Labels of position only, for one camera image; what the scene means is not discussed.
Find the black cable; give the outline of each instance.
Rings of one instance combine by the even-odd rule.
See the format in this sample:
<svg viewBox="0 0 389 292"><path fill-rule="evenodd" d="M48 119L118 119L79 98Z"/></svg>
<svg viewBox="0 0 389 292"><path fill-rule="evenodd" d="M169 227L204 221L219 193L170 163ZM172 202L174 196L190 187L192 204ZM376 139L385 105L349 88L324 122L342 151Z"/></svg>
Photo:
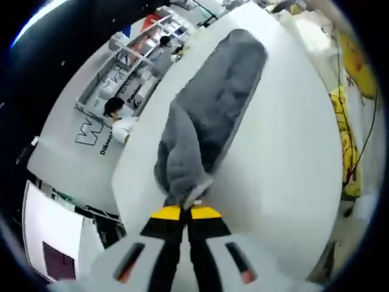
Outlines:
<svg viewBox="0 0 389 292"><path fill-rule="evenodd" d="M350 129L350 126L349 126L349 123L348 123L348 119L346 117L345 109L343 107L343 102L342 102L342 99L340 98L340 84L341 84L341 81L340 81L340 56L339 56L339 44L338 44L336 33L335 33L335 43L336 43L336 48L337 48L337 63L338 63L338 96L339 96L340 106L342 107L343 116L345 117L346 127L347 127L347 130L349 132L350 144L351 144L351 164L352 164L353 163L353 153L354 153L354 150L353 150L353 137L351 135L351 129ZM374 113L373 113L373 119L371 121L371 126L370 126L369 133L368 133L368 135L366 137L365 143L363 144L362 150L360 151L360 155L358 157L358 160L357 160L355 166L353 167L351 172L348 174L348 176L346 177L345 182L343 183L342 190L344 190L346 185L349 183L351 176L356 171L356 169L358 167L358 164L359 164L359 161L360 161L360 159L362 157L362 154L365 151L367 142L369 141L371 132L373 131L374 121L376 120L377 100L378 100L378 96L377 96L377 91L376 91L376 96L375 96L375 100L374 100Z"/></svg>
<svg viewBox="0 0 389 292"><path fill-rule="evenodd" d="M219 18L214 14L212 13L209 9L205 8L203 5L201 5L200 3L198 3L196 0L193 0L194 3L196 3L198 6L200 6L201 8L203 8L206 12L208 12L211 17L208 19L208 21L212 18L218 20Z"/></svg>
<svg viewBox="0 0 389 292"><path fill-rule="evenodd" d="M345 118L345 123L346 123L346 128L347 128L347 131L348 131L348 136L350 138L350 148L351 148L351 164L353 164L353 154L354 154L354 149L353 149L353 135L351 134L351 128L350 128L350 125L348 123L348 119L347 119L347 116L346 116L346 111L345 111L345 108L343 106L343 102L342 102L342 98L340 96L340 85L342 84L341 80L340 80L340 51L339 51L339 43L338 43L338 37L337 37L337 34L335 32L335 26L332 27L332 32L331 32L331 35L334 36L335 38L335 44L336 44L336 50L337 50L337 64L338 64L338 97L339 97L339 102L340 102L340 106L342 107L342 113L343 113L343 116ZM346 177L346 181L343 183L342 185L342 190L345 188L345 186L348 184L348 181L350 179L351 175L348 176L348 178Z"/></svg>
<svg viewBox="0 0 389 292"><path fill-rule="evenodd" d="M375 96L375 101L374 101L374 113L373 113L373 119L371 120L371 126L370 126L370 130L369 130L369 133L366 137L366 141L362 147L362 150L360 152L360 155L358 157L358 160L353 168L353 171L349 174L349 176L346 178L346 181L345 183L343 184L343 188L345 188L345 186L348 184L348 181L350 180L350 177L351 175L354 173L355 169L357 169L357 166L358 166L358 163L360 161L360 158L362 157L362 154L363 154L363 151L365 150L366 148L366 145L367 145L367 142L369 141L369 138L370 138L370 134L371 132L373 131L373 126L374 126L374 121L376 120L376 111L377 111L377 100L378 100L378 94L376 92L376 96Z"/></svg>

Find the black lettering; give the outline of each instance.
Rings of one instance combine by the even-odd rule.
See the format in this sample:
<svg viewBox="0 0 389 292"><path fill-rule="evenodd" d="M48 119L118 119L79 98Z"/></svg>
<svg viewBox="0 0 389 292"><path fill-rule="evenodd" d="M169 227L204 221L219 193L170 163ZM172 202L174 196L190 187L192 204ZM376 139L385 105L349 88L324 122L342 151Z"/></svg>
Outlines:
<svg viewBox="0 0 389 292"><path fill-rule="evenodd" d="M108 147L109 147L109 145L111 143L112 138L113 138L113 135L112 135L112 132L110 132L107 141L105 142L105 144L103 145L102 149L100 150L100 154L101 155L105 155L105 153L108 150Z"/></svg>

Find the floor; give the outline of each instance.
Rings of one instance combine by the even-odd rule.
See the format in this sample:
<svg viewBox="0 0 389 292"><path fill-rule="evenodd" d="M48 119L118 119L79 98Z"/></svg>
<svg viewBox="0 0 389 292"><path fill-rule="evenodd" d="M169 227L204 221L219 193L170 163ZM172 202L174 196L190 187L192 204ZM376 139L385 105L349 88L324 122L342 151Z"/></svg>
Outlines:
<svg viewBox="0 0 389 292"><path fill-rule="evenodd" d="M368 227L366 219L356 218L353 215L348 218L343 216L344 211L349 207L350 202L341 202L338 217L334 229L332 230L328 246L309 277L309 280L312 282L326 283L333 279L353 256L365 234ZM330 252L332 243L335 243L333 253L334 263L330 275L326 275L325 265L327 260L331 257Z"/></svg>

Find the display board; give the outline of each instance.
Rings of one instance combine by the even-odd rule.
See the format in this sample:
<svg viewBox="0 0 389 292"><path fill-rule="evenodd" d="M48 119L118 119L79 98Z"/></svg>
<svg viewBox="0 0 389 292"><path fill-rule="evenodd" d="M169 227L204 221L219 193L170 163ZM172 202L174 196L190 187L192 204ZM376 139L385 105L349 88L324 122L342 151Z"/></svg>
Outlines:
<svg viewBox="0 0 389 292"><path fill-rule="evenodd" d="M78 250L84 218L51 200L30 181L22 210L27 260L52 282L78 277Z"/></svg>

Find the wire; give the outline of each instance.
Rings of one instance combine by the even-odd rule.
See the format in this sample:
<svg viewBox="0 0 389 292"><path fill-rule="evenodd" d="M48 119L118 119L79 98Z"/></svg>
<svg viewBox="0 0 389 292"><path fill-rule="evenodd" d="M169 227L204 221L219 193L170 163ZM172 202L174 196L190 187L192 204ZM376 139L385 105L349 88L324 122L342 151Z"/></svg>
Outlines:
<svg viewBox="0 0 389 292"><path fill-rule="evenodd" d="M356 162L356 164L355 164L355 166L353 168L353 171L350 172L349 176L346 178L346 181L343 183L343 188L345 188L345 186L348 184L348 181L350 180L351 175L357 169L357 166L358 166L358 163L360 161L360 158L362 157L363 151L365 150L367 142L369 141L371 132L373 131L374 121L376 120L377 100L378 100L378 94L377 94L377 91L376 91L376 96L375 96L375 101L374 101L374 113L373 113L373 118L371 120L371 126L370 126L369 133L367 134L366 141L365 141L365 143L364 143L364 145L362 147L362 150L361 150L360 155L358 157L358 160L357 160L357 162Z"/></svg>
<svg viewBox="0 0 389 292"><path fill-rule="evenodd" d="M335 40L335 44L336 44L336 51L337 51L337 65L338 65L338 97L339 97L339 103L340 103L340 106L342 107L342 113L343 113L343 116L345 118L345 123L346 123L346 128L347 128L347 132L348 132L348 136L349 136L349 139L350 139L350 148L351 148L351 163L353 163L353 154L354 154L354 149L353 149L353 136L351 134L351 128L350 128L350 125L348 123L348 119L347 119L347 115L346 115L346 111L345 111L345 108L343 106L343 102L342 102L342 98L340 96L340 85L342 84L342 81L340 79L340 50L339 50L339 42L338 42L338 37L337 37L337 34L335 32L335 26L332 26L332 32L331 32L331 35L334 36L334 40ZM346 177L346 181L343 183L343 186L342 186L342 190L345 188L345 186L348 184L348 181L350 180L350 177L351 175L348 175Z"/></svg>
<svg viewBox="0 0 389 292"><path fill-rule="evenodd" d="M345 108L343 107L343 102L342 102L342 99L340 98L340 84L341 84L341 81L340 81L340 56L339 56L339 44L338 44L336 33L335 33L335 43L336 43L336 49L337 49L337 63L338 63L338 96L339 96L340 106L342 107L343 116L345 117L347 131L349 132L350 147L351 147L351 163L353 163L353 153L354 153L354 150L353 150L353 137L351 135L351 129L350 129L350 126L349 126L349 123L348 123L348 119L347 119L347 116L346 116ZM377 111L377 100L378 100L377 93L378 93L378 91L376 91L376 96L375 96L375 100L374 100L374 113L373 113L373 118L372 118L372 121L371 121L371 126L370 126L369 133L368 133L368 135L366 137L365 143L363 144L362 150L360 151L360 155L358 157L357 162L355 163L355 166L349 172L348 176L346 177L345 182L343 183L342 190L344 190L346 185L349 183L351 176L356 171L356 169L358 167L358 164L359 164L359 161L360 161L360 159L362 157L362 154L365 151L367 142L369 141L371 132L373 131L374 121L376 120L376 111Z"/></svg>

